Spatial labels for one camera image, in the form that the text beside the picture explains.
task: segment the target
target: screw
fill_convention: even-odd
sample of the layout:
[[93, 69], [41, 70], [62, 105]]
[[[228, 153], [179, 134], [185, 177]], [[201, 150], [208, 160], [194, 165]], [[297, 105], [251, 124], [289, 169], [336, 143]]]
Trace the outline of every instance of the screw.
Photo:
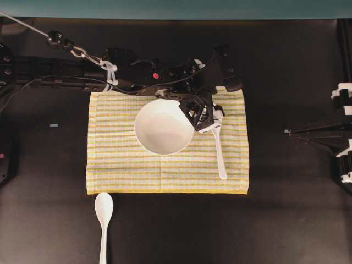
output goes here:
[[11, 69], [5, 69], [5, 74], [6, 75], [11, 75], [11, 73], [12, 73]]
[[8, 55], [5, 55], [5, 56], [4, 56], [4, 61], [6, 61], [6, 62], [11, 61], [11, 57], [8, 56]]

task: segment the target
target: white plastic spoon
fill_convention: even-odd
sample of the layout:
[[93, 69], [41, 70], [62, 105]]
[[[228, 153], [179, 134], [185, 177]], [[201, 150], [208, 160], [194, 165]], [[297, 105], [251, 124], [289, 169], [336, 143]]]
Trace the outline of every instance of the white plastic spoon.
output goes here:
[[99, 264], [106, 264], [106, 239], [114, 203], [110, 194], [101, 192], [95, 198], [95, 213], [101, 225], [101, 246]]
[[221, 129], [221, 124], [212, 128], [211, 131], [213, 132], [215, 137], [219, 176], [220, 176], [220, 179], [227, 180], [226, 167], [224, 163], [224, 158], [222, 156], [222, 149], [221, 149], [221, 142], [220, 142], [220, 129]]

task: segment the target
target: yellow striped cloth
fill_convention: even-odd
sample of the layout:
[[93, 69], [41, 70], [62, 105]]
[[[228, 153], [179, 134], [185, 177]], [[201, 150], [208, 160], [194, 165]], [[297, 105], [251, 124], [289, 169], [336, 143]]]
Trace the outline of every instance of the yellow striped cloth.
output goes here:
[[226, 113], [221, 140], [228, 180], [217, 171], [213, 134], [195, 133], [182, 152], [153, 155], [134, 135], [138, 111], [153, 97], [93, 92], [89, 105], [87, 193], [231, 193], [247, 194], [249, 152], [242, 91], [218, 87], [213, 96]]

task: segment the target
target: black table surface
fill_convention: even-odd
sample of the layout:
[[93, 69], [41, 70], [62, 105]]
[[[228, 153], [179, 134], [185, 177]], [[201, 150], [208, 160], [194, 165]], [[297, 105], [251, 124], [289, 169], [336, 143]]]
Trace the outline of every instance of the black table surface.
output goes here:
[[[131, 48], [166, 63], [206, 62], [228, 43], [243, 74], [249, 194], [113, 194], [108, 263], [351, 263], [352, 198], [332, 182], [331, 157], [283, 133], [333, 110], [329, 96], [343, 79], [336, 20], [35, 26], [92, 54]], [[35, 32], [2, 41], [17, 55], [72, 59]], [[16, 138], [19, 166], [0, 187], [1, 264], [98, 263], [101, 231], [85, 189], [89, 96], [31, 87], [5, 111], [0, 129]]]

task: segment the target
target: white bowl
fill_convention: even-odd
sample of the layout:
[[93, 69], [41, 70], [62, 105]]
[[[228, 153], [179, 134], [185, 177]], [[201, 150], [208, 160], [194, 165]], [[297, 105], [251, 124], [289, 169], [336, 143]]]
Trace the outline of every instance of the white bowl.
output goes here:
[[194, 128], [173, 100], [157, 99], [140, 109], [134, 122], [138, 142], [158, 155], [183, 150], [193, 138]]

